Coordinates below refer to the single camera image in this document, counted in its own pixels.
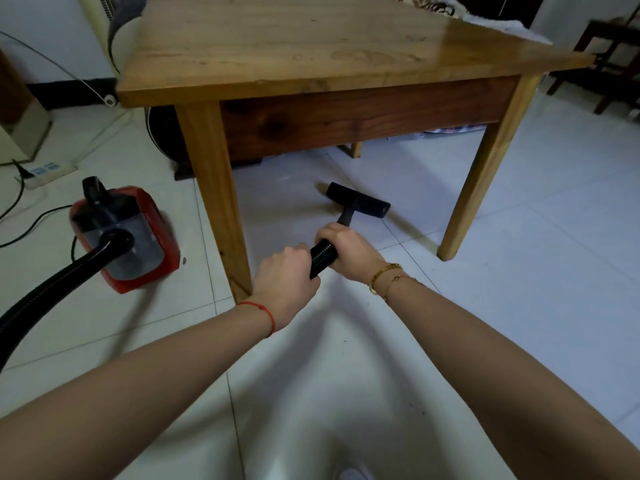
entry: vacuum cleaner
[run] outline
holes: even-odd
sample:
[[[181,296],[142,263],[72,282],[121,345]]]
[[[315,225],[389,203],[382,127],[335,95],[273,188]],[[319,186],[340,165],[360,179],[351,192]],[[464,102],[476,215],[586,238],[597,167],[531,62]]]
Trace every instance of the vacuum cleaner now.
[[[140,288],[180,266],[178,244],[151,196],[139,187],[106,190],[97,177],[83,180],[84,199],[71,206],[69,220],[87,251],[31,291],[0,317],[0,371],[20,341],[44,315],[100,272],[118,293]],[[382,218],[391,207],[334,182],[327,197],[344,207],[338,218],[348,226],[354,212]],[[338,257],[323,239],[311,249],[310,279]]]

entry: hand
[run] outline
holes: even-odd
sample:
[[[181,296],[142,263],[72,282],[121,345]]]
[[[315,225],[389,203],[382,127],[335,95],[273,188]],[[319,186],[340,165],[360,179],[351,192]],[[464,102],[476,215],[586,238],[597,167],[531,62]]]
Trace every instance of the hand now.
[[[327,239],[338,251],[338,259],[330,266],[345,278],[371,284],[373,276],[387,261],[363,236],[336,222],[327,224],[316,234],[316,244]]]
[[[260,263],[249,301],[267,307],[276,330],[286,327],[320,288],[320,278],[309,279],[311,252],[306,244],[287,246]]]

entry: gold bangle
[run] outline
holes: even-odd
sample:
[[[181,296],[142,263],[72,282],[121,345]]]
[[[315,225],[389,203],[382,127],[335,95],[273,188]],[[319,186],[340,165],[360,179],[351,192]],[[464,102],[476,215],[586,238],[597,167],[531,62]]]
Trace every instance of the gold bangle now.
[[[369,285],[369,291],[371,291],[373,294],[378,294],[374,289],[373,289],[373,285],[376,283],[376,280],[380,277],[380,275],[386,271],[389,271],[389,269],[395,269],[399,267],[400,269],[402,269],[402,266],[400,266],[398,263],[391,263],[388,264],[386,266],[384,266],[379,272],[377,272],[376,274],[373,275],[373,278],[371,279],[371,284]]]
[[[398,274],[397,276],[394,276],[394,279],[391,280],[391,282],[389,283],[389,286],[387,287],[387,292],[385,293],[385,296],[383,298],[383,300],[385,300],[385,303],[387,303],[388,297],[389,297],[389,290],[391,289],[391,285],[398,281],[400,278],[409,278],[412,281],[415,281],[416,283],[418,283],[419,285],[424,286],[424,284],[422,284],[420,281],[416,280],[413,276],[409,276],[408,274]]]

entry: person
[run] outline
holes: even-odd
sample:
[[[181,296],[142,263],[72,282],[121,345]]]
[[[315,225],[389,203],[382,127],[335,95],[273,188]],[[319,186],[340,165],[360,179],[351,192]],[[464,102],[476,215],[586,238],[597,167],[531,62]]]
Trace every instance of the person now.
[[[354,230],[331,223],[320,239],[338,251],[334,270],[373,281],[519,480],[640,477],[635,446],[531,355],[390,267]],[[1,419],[3,478],[114,478],[231,364],[306,306],[320,286],[309,280],[310,266],[308,247],[286,248],[262,261],[248,299],[254,305],[140,347]],[[367,476],[350,468],[342,477]]]

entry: wall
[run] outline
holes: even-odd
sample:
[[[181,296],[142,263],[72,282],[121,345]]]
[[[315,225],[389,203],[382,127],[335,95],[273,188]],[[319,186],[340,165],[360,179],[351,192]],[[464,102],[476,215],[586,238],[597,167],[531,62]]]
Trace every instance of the wall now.
[[[113,77],[77,0],[0,0],[0,29],[82,79]],[[70,79],[41,56],[1,34],[0,47],[25,82]]]
[[[544,0],[531,30],[573,48],[591,19],[629,16],[640,0]]]

